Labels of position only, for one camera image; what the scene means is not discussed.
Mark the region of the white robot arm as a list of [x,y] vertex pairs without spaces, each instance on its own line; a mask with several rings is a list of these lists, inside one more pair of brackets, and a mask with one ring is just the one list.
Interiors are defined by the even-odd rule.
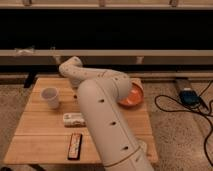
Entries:
[[78,57],[59,66],[77,89],[77,100],[105,171],[154,171],[117,102],[129,95],[130,77],[111,69],[85,68]]

